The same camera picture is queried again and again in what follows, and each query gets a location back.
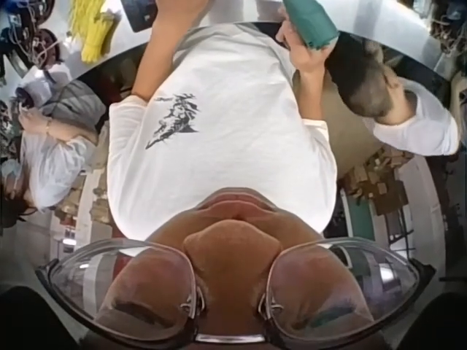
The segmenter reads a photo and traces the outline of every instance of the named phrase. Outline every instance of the cardboard box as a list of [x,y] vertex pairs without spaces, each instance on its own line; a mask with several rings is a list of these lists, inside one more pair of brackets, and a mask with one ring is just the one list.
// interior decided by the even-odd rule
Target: cardboard box
[[368,181],[368,173],[366,171],[365,166],[356,166],[353,168],[353,172],[357,182]]

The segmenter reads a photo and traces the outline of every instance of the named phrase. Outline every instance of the nose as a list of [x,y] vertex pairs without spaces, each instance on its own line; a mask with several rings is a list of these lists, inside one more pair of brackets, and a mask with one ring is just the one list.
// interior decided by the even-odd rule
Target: nose
[[246,222],[226,220],[187,237],[184,250],[206,289],[201,330],[214,335],[259,331],[256,310],[282,250],[278,240]]
[[184,248],[193,266],[209,274],[236,271],[252,275],[271,266],[281,251],[277,239],[232,219],[188,236]]

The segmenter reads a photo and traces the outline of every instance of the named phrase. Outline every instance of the short hair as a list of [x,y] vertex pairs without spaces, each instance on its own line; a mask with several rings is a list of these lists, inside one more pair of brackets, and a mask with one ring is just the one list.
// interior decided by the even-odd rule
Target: short hair
[[4,187],[0,184],[0,229],[12,228],[29,209],[29,204],[23,198],[8,198]]
[[385,71],[381,63],[373,58],[362,58],[354,66],[349,79],[337,85],[342,101],[356,115],[361,117],[381,118],[387,116],[393,108],[393,100],[387,89]]
[[385,117],[393,108],[385,67],[362,43],[341,34],[326,68],[348,109],[361,117]]

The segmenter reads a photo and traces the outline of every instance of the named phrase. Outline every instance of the eyeglass frame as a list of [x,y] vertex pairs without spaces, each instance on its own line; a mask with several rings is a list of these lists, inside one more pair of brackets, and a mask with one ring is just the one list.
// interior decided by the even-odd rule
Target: eyeglass frame
[[[326,239],[326,244],[332,244],[336,241],[341,241],[342,239],[352,239],[353,241],[359,241],[361,243],[374,245],[374,242],[368,241],[362,238],[330,238]],[[132,241],[126,238],[113,238],[107,241]],[[164,247],[161,244],[153,244],[150,242],[138,242],[143,243],[145,246],[150,248],[154,247]],[[322,244],[323,241],[308,243],[312,244]],[[199,333],[198,331],[198,319],[201,317],[202,306],[204,304],[202,295],[196,291],[197,301],[195,302],[195,310],[193,315],[188,317],[188,320],[185,323],[180,332],[176,335],[173,335],[167,339],[157,340],[157,341],[142,341],[142,340],[133,340],[123,336],[115,335],[106,330],[102,329],[98,325],[94,324],[91,320],[85,318],[78,311],[74,310],[71,305],[74,305],[74,302],[68,299],[67,296],[61,295],[61,293],[53,287],[52,275],[55,272],[55,268],[61,264],[59,259],[53,259],[48,264],[38,267],[36,269],[36,276],[41,283],[41,285],[47,290],[50,297],[73,319],[85,326],[88,330],[93,333],[100,335],[102,338],[105,338],[109,341],[112,341],[121,346],[125,346],[130,349],[142,349],[142,350],[177,350],[185,346],[188,346],[192,343],[204,343],[204,344],[223,344],[223,345],[250,345],[250,344],[262,344],[269,343],[272,346],[277,347],[281,350],[334,350],[342,349],[345,346],[349,346],[359,341],[364,340],[380,331],[382,328],[388,326],[389,324],[397,321],[406,311],[414,304],[419,296],[423,293],[425,288],[430,283],[431,279],[436,273],[436,269],[431,265],[424,265],[416,259],[405,260],[410,264],[419,275],[419,284],[417,285],[415,291],[410,295],[407,300],[393,313],[386,316],[380,322],[360,331],[359,333],[352,334],[352,339],[348,341],[343,341],[342,338],[337,341],[326,341],[327,345],[322,347],[323,342],[321,341],[305,341],[301,339],[292,338],[287,335],[276,325],[272,315],[267,315],[265,296],[261,298],[261,301],[258,305],[258,319],[263,323],[264,333],[261,335],[235,335],[235,336],[221,336],[221,335],[207,335]]]

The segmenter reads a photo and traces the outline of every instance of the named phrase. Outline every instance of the green object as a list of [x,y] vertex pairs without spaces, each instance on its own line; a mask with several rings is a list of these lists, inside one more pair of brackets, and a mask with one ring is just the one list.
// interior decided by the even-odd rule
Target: green object
[[349,205],[350,223],[354,237],[360,237],[374,241],[373,219],[371,218],[370,203],[361,198],[357,201],[353,197],[347,197]]
[[308,47],[320,50],[339,36],[328,13],[316,0],[284,0],[290,22]]

